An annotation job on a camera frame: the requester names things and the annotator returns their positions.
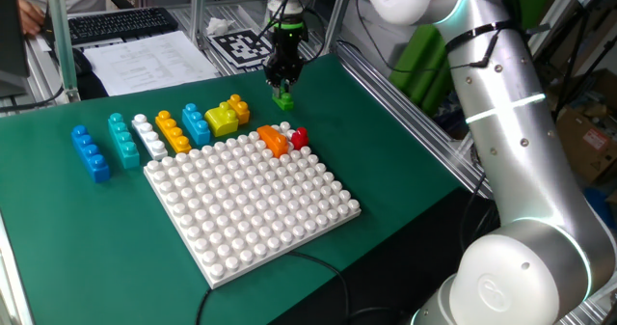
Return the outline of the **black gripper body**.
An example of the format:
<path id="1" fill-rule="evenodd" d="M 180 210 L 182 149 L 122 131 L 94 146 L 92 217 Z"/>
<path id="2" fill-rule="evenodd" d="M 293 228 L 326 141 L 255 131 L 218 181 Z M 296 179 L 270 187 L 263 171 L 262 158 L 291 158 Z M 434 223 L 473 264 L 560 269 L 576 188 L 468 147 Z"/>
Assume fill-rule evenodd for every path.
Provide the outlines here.
<path id="1" fill-rule="evenodd" d="M 264 68 L 266 82 L 269 85 L 273 81 L 282 85 L 285 79 L 290 77 L 299 79 L 305 64 L 304 58 L 299 53 L 299 44 L 306 39 L 306 36 L 305 27 L 275 28 L 271 35 L 273 52 L 266 60 Z"/>

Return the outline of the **person's hand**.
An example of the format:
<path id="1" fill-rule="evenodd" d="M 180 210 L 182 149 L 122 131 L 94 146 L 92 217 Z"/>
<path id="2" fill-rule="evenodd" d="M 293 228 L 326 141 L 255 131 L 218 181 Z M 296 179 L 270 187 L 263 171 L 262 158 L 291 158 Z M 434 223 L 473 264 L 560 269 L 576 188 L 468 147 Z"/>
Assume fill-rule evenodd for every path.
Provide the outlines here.
<path id="1" fill-rule="evenodd" d="M 45 14 L 38 6 L 26 0 L 17 2 L 22 33 L 28 36 L 37 35 L 43 26 Z"/>

